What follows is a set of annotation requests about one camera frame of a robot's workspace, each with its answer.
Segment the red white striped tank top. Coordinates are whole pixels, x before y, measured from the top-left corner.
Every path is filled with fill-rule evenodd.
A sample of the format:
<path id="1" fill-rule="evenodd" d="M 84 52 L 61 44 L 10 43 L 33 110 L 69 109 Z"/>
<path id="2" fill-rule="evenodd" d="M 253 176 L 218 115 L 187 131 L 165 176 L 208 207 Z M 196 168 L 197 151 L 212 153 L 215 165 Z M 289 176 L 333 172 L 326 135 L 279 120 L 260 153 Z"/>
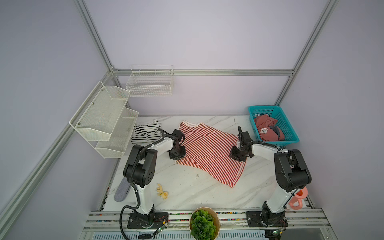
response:
<path id="1" fill-rule="evenodd" d="M 176 163 L 203 170 L 218 182 L 233 188 L 246 165 L 245 162 L 230 157 L 238 137 L 204 123 L 183 121 L 179 130 L 185 135 L 183 147 L 186 149 L 186 156 Z"/>

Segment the black white striped tank top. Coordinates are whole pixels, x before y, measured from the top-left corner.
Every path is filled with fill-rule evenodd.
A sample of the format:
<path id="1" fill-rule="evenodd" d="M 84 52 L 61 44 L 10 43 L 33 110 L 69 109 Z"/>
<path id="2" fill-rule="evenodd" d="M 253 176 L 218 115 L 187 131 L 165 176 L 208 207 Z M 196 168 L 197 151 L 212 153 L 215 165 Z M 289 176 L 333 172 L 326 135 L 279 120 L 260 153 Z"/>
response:
<path id="1" fill-rule="evenodd" d="M 132 143 L 152 143 L 157 140 L 160 140 L 163 135 L 159 130 L 161 128 L 161 123 L 158 120 L 154 120 L 150 124 L 145 125 L 135 125 L 131 142 Z"/>

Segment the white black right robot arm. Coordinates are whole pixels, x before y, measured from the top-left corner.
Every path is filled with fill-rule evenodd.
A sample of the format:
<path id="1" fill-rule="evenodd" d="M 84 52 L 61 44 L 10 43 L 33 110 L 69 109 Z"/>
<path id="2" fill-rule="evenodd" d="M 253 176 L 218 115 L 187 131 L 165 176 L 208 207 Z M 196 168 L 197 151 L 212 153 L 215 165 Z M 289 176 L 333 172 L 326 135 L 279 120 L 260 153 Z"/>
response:
<path id="1" fill-rule="evenodd" d="M 238 162 L 255 156 L 273 161 L 277 182 L 274 193 L 263 203 L 260 211 L 246 212 L 249 227 L 283 226 L 288 203 L 312 181 L 303 155 L 297 149 L 287 150 L 263 141 L 254 141 L 241 127 L 238 127 L 238 131 L 238 143 L 232 147 L 230 157 Z"/>

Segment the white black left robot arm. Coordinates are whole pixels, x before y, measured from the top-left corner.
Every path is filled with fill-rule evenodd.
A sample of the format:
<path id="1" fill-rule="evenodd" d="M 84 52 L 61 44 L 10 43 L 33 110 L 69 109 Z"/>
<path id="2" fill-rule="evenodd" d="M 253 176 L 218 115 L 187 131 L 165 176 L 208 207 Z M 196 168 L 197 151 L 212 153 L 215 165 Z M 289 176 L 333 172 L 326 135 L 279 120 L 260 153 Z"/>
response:
<path id="1" fill-rule="evenodd" d="M 151 191 L 147 186 L 154 178 L 157 157 L 169 153 L 171 160 L 181 160 L 186 156 L 186 148 L 182 145 L 185 135 L 180 130 L 174 130 L 172 134 L 158 129 L 161 138 L 146 146 L 134 145 L 123 170 L 123 176 L 136 196 L 136 205 L 123 206 L 119 215 L 119 228 L 124 240 L 129 237 L 125 229 L 150 229 L 157 228 L 152 234 L 145 234 L 143 239 L 153 239 L 161 230 L 168 225 L 169 213 L 156 212 L 155 204 L 152 201 Z M 130 209 L 127 227 L 123 227 L 123 214 Z"/>

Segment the dusty red tank top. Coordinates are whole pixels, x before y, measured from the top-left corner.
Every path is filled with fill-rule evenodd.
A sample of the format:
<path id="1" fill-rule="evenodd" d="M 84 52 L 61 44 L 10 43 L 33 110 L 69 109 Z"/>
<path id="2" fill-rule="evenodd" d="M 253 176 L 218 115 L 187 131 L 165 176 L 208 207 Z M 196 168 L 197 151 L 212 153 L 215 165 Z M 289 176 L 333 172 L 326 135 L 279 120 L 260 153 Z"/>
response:
<path id="1" fill-rule="evenodd" d="M 285 140 L 284 133 L 277 126 L 278 120 L 268 115 L 258 115 L 254 122 L 262 141 L 279 142 Z"/>

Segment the teal plastic basket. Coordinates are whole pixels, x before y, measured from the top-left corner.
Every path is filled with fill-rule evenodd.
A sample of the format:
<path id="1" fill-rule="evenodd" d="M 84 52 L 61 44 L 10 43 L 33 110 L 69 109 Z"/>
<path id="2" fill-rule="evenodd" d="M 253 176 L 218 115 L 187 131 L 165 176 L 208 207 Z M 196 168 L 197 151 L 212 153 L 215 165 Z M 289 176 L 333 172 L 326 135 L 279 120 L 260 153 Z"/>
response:
<path id="1" fill-rule="evenodd" d="M 255 133 L 257 140 L 262 141 L 262 139 L 259 136 L 258 130 L 256 128 L 256 124 L 254 122 L 254 119 L 258 115 L 268 115 L 268 116 L 278 120 L 277 126 L 284 133 L 285 140 L 279 141 L 279 142 L 266 142 L 266 143 L 276 145 L 279 147 L 285 147 L 289 144 L 295 144 L 295 143 L 299 142 L 299 138 L 298 138 L 295 130 L 293 129 L 292 125 L 290 124 L 288 118 L 286 117 L 284 111 L 282 110 L 282 108 L 280 108 L 278 106 L 251 106 L 248 108 L 248 110 L 249 110 L 249 114 L 250 114 L 251 126 L 253 128 L 253 131 Z"/>

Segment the yellow banana peel toy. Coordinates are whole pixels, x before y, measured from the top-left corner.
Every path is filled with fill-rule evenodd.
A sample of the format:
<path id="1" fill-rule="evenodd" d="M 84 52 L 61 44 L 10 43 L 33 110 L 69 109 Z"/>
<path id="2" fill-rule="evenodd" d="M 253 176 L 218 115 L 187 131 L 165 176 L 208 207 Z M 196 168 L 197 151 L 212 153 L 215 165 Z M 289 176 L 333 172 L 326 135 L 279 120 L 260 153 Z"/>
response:
<path id="1" fill-rule="evenodd" d="M 169 193 L 163 190 L 163 186 L 161 184 L 157 184 L 157 195 L 160 196 L 163 200 L 167 199 Z"/>

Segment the pink watering can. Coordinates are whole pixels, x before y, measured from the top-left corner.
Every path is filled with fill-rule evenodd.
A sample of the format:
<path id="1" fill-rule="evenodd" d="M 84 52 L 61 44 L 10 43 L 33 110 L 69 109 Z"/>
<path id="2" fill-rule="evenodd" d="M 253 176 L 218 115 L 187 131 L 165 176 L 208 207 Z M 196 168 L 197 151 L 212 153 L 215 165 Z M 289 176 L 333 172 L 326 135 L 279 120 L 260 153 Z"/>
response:
<path id="1" fill-rule="evenodd" d="M 300 210 L 304 206 L 304 199 L 308 196 L 308 190 L 306 187 L 298 191 L 289 202 L 289 206 L 293 210 Z"/>

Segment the green plant in pot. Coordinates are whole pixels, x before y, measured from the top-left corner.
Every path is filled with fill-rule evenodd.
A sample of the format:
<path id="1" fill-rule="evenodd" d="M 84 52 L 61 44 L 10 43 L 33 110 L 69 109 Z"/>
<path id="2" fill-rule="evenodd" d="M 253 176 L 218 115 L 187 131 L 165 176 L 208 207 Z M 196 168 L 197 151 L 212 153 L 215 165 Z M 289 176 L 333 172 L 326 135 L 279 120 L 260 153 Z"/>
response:
<path id="1" fill-rule="evenodd" d="M 200 207 L 192 213 L 189 228 L 194 240 L 215 240 L 221 228 L 218 214 L 211 208 Z"/>

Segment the white mesh two-tier shelf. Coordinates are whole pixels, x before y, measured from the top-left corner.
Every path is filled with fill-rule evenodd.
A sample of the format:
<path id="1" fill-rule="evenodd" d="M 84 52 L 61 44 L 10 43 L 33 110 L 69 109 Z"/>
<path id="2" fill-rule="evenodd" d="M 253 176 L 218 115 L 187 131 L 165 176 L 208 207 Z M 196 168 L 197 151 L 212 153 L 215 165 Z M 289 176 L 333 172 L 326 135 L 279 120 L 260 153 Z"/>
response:
<path id="1" fill-rule="evenodd" d="M 129 97 L 125 89 L 98 82 L 69 121 L 104 159 L 120 159 L 126 152 L 139 115 L 128 108 Z"/>

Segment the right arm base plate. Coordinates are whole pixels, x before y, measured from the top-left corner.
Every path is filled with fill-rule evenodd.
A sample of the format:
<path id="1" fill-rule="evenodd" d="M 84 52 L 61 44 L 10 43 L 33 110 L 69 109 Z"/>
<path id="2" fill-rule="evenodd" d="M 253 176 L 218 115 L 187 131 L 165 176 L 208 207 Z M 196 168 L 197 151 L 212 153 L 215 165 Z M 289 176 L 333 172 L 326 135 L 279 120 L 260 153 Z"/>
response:
<path id="1" fill-rule="evenodd" d="M 274 214 L 268 211 L 248 211 L 246 219 L 250 228 L 284 228 L 288 225 L 285 212 Z"/>

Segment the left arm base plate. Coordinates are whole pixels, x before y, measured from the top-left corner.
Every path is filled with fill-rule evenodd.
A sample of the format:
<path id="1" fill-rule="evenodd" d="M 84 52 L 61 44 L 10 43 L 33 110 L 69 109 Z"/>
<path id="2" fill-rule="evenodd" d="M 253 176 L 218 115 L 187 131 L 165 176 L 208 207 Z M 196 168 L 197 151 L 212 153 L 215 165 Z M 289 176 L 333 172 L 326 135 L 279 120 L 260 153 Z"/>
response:
<path id="1" fill-rule="evenodd" d="M 169 213 L 166 212 L 153 212 L 148 215 L 143 215 L 137 211 L 130 213 L 129 221 L 127 223 L 128 229 L 158 229 L 168 222 Z"/>

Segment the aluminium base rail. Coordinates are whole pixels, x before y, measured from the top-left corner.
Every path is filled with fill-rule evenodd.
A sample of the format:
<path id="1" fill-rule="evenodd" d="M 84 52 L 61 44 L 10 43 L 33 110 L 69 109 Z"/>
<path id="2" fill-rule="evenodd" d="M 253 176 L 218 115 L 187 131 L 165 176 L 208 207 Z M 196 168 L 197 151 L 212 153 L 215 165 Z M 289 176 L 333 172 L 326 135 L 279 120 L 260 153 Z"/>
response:
<path id="1" fill-rule="evenodd" d="M 92 212 L 81 240 L 335 240 L 321 209 L 288 210 L 272 226 L 261 223 L 259 211 L 170 211 L 155 215 L 144 228 L 129 212 Z"/>

